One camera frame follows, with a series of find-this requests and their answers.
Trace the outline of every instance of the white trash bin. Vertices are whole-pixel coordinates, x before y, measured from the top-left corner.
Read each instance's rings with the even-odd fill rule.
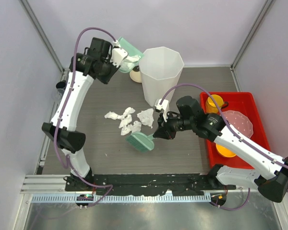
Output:
[[[147,49],[140,63],[144,97],[152,107],[173,86],[177,85],[184,66],[180,54],[166,47]],[[172,99],[173,90],[166,97]]]

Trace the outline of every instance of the brush bristles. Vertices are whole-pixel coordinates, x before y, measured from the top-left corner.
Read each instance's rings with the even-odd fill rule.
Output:
[[[146,152],[149,149],[143,145],[139,140],[133,136],[129,136],[126,138],[126,141],[128,141],[133,147],[135,147],[140,152]]]

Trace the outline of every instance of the red tray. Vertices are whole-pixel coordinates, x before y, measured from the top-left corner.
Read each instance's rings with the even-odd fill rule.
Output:
[[[249,92],[210,92],[210,94],[220,95],[225,102],[228,102],[228,107],[223,109],[222,112],[227,110],[239,111],[246,115],[253,124],[254,134],[251,140],[262,146],[263,148],[270,150],[267,137],[265,136],[264,127],[261,123],[254,98]],[[205,102],[208,95],[205,92],[200,94],[201,106],[206,111]],[[247,162],[240,157],[235,156],[233,158],[226,158],[221,156],[216,150],[216,144],[206,141],[208,147],[208,158],[210,168],[215,164],[223,164],[232,168],[241,169],[253,169]]]

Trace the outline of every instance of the green brush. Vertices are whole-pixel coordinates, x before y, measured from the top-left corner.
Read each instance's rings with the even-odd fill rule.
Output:
[[[153,134],[147,136],[141,132],[131,133],[129,137],[126,137],[126,141],[128,141],[132,146],[134,146],[140,152],[151,151],[154,149],[155,144],[152,141],[155,139]]]

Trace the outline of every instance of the white wall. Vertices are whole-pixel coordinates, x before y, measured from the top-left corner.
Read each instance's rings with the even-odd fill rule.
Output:
[[[275,2],[237,76],[242,89],[255,97],[272,151],[288,156],[288,0]]]
[[[144,52],[167,46],[187,65],[232,64],[265,0],[29,0],[61,62],[78,34],[96,26]],[[80,51],[93,36],[84,35]]]
[[[33,174],[59,71],[19,1],[0,1],[0,230],[11,230]]]

